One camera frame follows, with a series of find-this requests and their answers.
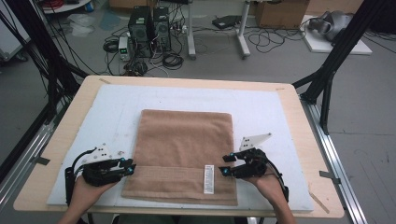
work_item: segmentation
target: towel label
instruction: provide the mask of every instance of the towel label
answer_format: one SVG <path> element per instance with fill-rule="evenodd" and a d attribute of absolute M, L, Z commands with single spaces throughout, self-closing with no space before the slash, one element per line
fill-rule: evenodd
<path fill-rule="evenodd" d="M 215 193 L 215 166 L 205 165 L 204 194 Z"/>

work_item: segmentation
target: human hand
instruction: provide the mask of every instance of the human hand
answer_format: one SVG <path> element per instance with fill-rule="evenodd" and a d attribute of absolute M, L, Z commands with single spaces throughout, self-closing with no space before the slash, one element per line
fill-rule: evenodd
<path fill-rule="evenodd" d="M 267 167 L 268 169 L 264 175 L 244 178 L 244 180 L 256 186 L 262 196 L 264 196 L 274 207 L 279 224 L 295 224 L 296 219 L 290 211 L 288 202 L 283 195 L 279 180 L 277 179 L 273 168 L 270 166 Z"/>
<path fill-rule="evenodd" d="M 76 179 L 69 207 L 77 208 L 78 211 L 83 211 L 85 213 L 99 200 L 103 193 L 111 189 L 117 183 L 118 182 L 95 187 L 85 182 L 84 177 L 81 175 Z"/>
<path fill-rule="evenodd" d="M 76 179 L 70 205 L 58 224 L 77 223 L 79 218 L 99 200 L 100 196 L 116 184 L 117 182 L 95 187 L 85 182 L 82 175 L 79 176 Z"/>
<path fill-rule="evenodd" d="M 279 180 L 271 167 L 268 166 L 267 171 L 262 176 L 253 176 L 244 178 L 244 180 L 252 183 L 270 204 L 286 201 Z"/>

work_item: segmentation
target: wooden table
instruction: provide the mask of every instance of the wooden table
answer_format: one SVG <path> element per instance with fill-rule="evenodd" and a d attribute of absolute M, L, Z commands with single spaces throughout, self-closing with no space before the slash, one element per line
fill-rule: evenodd
<path fill-rule="evenodd" d="M 329 178 L 319 176 L 319 171 L 328 169 L 321 156 L 315 136 L 298 98 L 296 90 L 290 84 L 260 83 L 240 81 L 175 79 L 155 77 L 86 77 L 72 104 L 67 109 L 56 132 L 50 139 L 42 157 L 49 159 L 48 165 L 37 164 L 23 186 L 14 208 L 19 211 L 65 211 L 66 206 L 47 205 L 47 199 L 67 150 L 72 146 L 78 128 L 85 119 L 96 93 L 102 85 L 122 84 L 136 86 L 185 87 L 232 89 L 250 91 L 276 91 L 281 100 L 290 134 L 303 168 L 309 193 L 313 199 L 314 211 L 295 213 L 296 217 L 342 217 L 343 206 L 340 203 L 334 185 Z M 233 217 L 273 217 L 274 213 L 254 210 L 216 210 L 216 209 L 172 209 L 172 208 L 129 208 L 94 206 L 94 213 L 125 214 L 168 214 L 196 216 L 233 216 Z"/>

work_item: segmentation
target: desktop computer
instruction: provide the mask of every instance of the desktop computer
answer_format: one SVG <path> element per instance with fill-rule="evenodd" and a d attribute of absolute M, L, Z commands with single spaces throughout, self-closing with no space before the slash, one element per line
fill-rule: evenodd
<path fill-rule="evenodd" d="M 171 50 L 171 33 L 169 32 L 169 8 L 155 7 L 152 10 L 152 17 L 155 27 L 155 35 L 157 36 L 157 48 L 162 51 Z"/>
<path fill-rule="evenodd" d="M 151 41 L 155 37 L 151 9 L 148 6 L 136 6 L 132 9 L 128 22 L 133 46 L 137 57 L 151 57 Z"/>

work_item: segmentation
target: brown towel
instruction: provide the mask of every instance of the brown towel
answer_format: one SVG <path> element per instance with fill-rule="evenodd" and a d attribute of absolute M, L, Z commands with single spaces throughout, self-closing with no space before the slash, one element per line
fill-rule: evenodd
<path fill-rule="evenodd" d="M 136 170 L 122 197 L 167 203 L 237 205 L 233 178 L 223 177 L 222 156 L 233 151 L 230 114 L 143 110 Z M 205 165 L 215 165 L 215 193 L 204 194 Z"/>

